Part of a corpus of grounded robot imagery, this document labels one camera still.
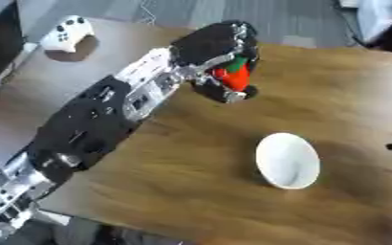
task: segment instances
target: white game controller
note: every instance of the white game controller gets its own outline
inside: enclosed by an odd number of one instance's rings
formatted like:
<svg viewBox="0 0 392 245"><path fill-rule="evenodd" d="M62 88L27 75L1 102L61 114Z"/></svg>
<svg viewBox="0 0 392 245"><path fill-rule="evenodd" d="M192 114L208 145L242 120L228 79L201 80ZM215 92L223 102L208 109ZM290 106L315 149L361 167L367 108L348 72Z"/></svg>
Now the white game controller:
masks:
<svg viewBox="0 0 392 245"><path fill-rule="evenodd" d="M91 23L81 16L70 15L46 34L40 44L47 51L74 53L76 44L86 35L95 35Z"/></svg>

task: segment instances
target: red object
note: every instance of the red object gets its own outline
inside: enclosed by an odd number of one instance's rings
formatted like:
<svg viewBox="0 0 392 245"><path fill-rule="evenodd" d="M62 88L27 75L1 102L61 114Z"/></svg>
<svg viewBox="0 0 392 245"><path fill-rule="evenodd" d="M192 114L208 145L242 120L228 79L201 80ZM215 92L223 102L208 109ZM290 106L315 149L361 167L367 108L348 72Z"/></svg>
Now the red object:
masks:
<svg viewBox="0 0 392 245"><path fill-rule="evenodd" d="M226 69L216 69L212 74L223 81L228 88L236 92L242 92L250 84L250 72L246 65L243 65L235 73L228 73Z"/></svg>

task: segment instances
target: floor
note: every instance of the floor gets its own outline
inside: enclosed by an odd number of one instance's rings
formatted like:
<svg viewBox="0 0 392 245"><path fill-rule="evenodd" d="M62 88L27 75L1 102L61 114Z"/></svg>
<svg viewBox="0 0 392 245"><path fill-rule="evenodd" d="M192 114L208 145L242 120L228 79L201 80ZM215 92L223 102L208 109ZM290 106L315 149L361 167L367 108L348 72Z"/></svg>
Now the floor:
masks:
<svg viewBox="0 0 392 245"><path fill-rule="evenodd" d="M24 33L36 42L64 15L199 28L226 19L251 22L265 42L325 48L352 43L334 0L18 0Z"/></svg>
<svg viewBox="0 0 392 245"><path fill-rule="evenodd" d="M226 19L251 22L265 42L328 48L353 41L333 0L17 0L22 29L37 42L63 16L78 14L165 27L196 29ZM345 13L358 30L355 14ZM89 245L98 228L95 222L72 219L69 227L29 223L4 245ZM178 245L179 240L123 229L124 244Z"/></svg>

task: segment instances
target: wooden table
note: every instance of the wooden table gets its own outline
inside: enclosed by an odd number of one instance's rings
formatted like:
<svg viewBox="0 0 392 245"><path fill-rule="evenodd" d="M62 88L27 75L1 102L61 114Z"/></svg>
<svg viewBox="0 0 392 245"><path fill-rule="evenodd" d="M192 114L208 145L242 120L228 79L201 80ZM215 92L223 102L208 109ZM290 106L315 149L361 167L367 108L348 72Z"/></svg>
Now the wooden table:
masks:
<svg viewBox="0 0 392 245"><path fill-rule="evenodd" d="M185 33L93 22L85 59L37 50L0 90L0 163L76 93ZM260 48L257 98L219 104L183 86L43 208L204 244L392 244L392 54ZM312 187L275 189L256 173L255 146L279 131L315 145Z"/></svg>

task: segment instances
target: green object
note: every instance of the green object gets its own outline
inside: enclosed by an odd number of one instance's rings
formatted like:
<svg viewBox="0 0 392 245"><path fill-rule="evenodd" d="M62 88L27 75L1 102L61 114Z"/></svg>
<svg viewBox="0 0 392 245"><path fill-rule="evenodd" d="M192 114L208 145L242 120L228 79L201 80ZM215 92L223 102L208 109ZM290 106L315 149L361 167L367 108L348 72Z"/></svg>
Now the green object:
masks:
<svg viewBox="0 0 392 245"><path fill-rule="evenodd" d="M228 73L235 73L241 69L242 66L247 64L248 59L245 57L238 56L233 62L226 67Z"/></svg>

